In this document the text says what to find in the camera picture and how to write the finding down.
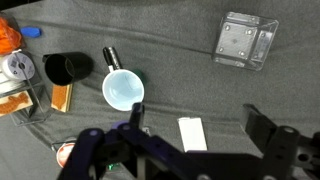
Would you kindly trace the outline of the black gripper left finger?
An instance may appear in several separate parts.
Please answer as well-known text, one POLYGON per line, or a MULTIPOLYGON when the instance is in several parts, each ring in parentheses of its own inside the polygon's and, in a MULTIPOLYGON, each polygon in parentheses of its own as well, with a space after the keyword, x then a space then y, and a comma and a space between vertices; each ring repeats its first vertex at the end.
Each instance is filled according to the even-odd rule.
POLYGON ((129 123, 135 127, 141 129, 143 126, 145 114, 145 106, 143 103, 134 103, 132 106, 129 123))

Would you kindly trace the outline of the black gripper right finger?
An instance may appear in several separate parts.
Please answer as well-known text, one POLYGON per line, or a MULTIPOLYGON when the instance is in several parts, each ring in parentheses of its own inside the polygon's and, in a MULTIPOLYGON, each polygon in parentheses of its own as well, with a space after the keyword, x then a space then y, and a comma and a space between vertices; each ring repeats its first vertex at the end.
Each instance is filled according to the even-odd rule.
POLYGON ((261 153, 265 153, 277 129, 277 125, 262 114, 253 104, 243 105, 240 123, 243 131, 249 136, 254 145, 261 153))

